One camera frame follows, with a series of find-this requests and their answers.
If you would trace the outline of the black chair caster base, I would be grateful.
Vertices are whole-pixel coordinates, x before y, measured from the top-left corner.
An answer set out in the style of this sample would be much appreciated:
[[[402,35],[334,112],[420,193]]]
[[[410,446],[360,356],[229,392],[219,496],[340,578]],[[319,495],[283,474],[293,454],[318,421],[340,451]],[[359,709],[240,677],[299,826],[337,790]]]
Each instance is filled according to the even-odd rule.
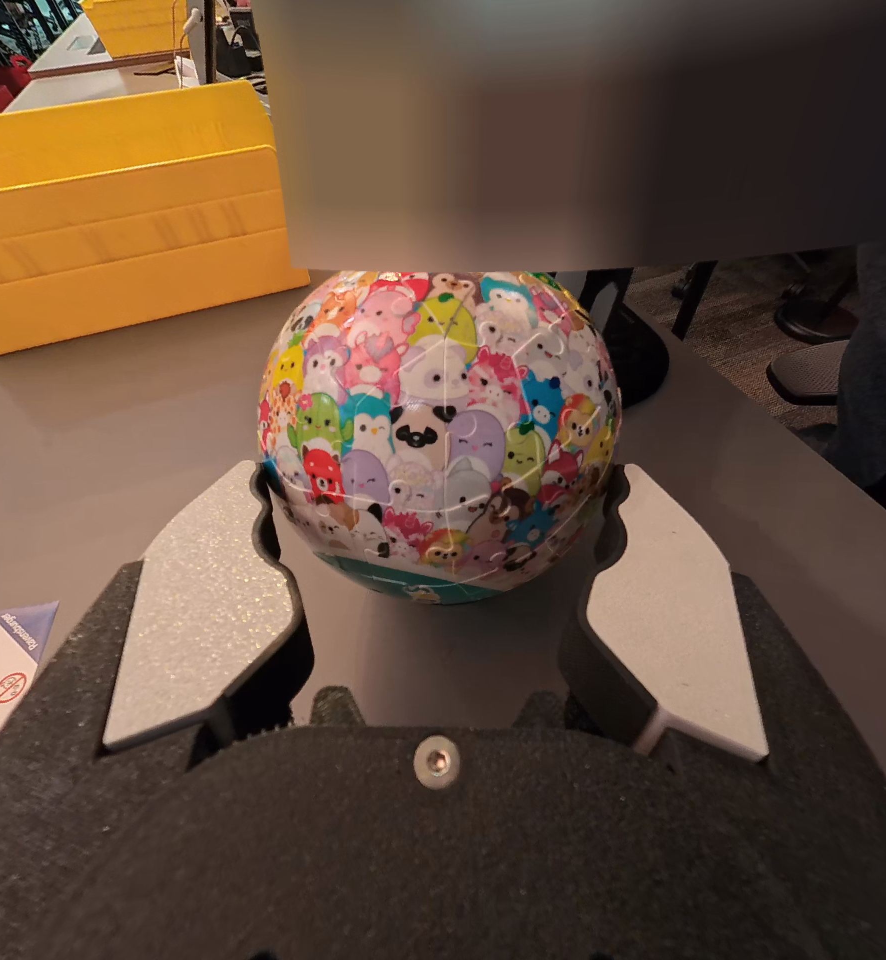
[[[857,317],[842,301],[856,285],[857,268],[853,266],[827,298],[803,296],[802,286],[791,287],[774,312],[774,322],[786,336],[806,345],[848,340],[857,327]]]

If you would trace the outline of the black quilted wrist rest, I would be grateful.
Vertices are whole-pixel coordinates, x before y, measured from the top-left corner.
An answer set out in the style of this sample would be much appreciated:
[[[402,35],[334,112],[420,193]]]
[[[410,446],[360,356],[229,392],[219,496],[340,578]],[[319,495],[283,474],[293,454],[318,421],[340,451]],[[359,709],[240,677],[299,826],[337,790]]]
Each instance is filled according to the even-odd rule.
[[[578,296],[605,342],[624,409],[651,397],[669,364],[662,338],[625,305],[633,272],[632,267],[588,270]]]

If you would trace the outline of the yellow plastic bin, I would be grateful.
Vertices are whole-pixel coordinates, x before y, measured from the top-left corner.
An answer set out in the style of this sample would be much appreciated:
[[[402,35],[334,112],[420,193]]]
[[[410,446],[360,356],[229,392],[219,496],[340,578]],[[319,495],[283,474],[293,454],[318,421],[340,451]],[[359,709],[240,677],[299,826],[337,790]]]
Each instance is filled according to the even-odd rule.
[[[175,50],[187,13],[186,1],[82,1],[80,5],[114,60]]]
[[[0,354],[308,282],[245,80],[0,113]]]

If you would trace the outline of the black furniture leg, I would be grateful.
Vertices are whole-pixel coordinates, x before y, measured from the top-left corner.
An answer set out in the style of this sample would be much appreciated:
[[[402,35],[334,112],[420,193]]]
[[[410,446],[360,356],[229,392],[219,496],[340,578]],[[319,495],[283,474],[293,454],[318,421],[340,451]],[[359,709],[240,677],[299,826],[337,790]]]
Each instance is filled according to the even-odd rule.
[[[717,260],[690,264],[672,286],[670,294],[680,302],[671,326],[671,333],[676,338],[683,340],[687,336],[717,264]]]

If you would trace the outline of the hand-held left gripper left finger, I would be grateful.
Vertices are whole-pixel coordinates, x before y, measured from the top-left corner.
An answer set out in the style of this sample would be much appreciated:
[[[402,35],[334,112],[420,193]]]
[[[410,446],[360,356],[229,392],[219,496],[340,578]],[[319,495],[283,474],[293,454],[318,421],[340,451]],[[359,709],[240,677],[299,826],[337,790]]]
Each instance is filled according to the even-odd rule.
[[[266,479],[240,462],[145,553],[104,746],[118,752],[198,724],[226,746],[284,724],[313,666]]]

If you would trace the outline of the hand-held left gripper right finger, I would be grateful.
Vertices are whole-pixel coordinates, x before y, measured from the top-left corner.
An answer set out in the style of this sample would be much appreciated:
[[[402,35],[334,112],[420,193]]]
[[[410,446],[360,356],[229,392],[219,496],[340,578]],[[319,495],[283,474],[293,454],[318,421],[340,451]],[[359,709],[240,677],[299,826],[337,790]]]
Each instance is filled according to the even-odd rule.
[[[615,467],[559,666],[606,738],[650,754],[667,731],[768,755],[729,564],[635,464]]]

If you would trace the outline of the colourful cartoon puzzle ball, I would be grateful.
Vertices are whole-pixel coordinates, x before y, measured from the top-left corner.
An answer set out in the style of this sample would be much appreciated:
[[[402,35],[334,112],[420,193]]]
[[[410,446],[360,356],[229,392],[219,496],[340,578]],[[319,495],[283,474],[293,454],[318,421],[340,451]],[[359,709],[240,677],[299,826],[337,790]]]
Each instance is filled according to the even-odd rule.
[[[318,559],[456,604],[580,538],[621,404],[589,312],[555,277],[346,270],[284,323],[257,419],[274,506]]]

